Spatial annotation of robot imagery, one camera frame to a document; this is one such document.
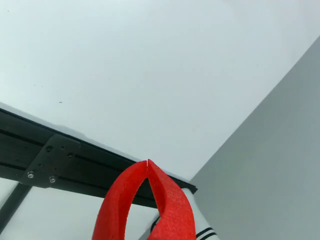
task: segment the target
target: red foam clamp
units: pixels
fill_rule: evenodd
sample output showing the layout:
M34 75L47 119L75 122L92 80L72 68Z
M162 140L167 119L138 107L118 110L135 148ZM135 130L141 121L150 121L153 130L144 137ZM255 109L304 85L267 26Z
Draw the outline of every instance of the red foam clamp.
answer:
M160 221L148 240L195 240L194 215L181 188L153 161L137 162L114 181L100 208L92 240L125 240L130 206L148 177Z

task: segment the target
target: black frame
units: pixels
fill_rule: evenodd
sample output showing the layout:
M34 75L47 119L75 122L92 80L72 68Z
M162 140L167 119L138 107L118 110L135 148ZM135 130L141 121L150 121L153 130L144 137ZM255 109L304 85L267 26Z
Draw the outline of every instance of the black frame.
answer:
M49 185L51 188L104 198L121 172L135 163L124 156L0 108L0 178L31 187L39 186L28 181L26 176L30 166L39 161L37 156L48 148L53 136L76 142L79 149L72 154L72 160L59 172L54 183ZM58 155L55 161L61 162L63 159ZM181 188L188 188L192 193L197 191L194 185L171 178ZM148 179L142 183L133 204L157 207Z

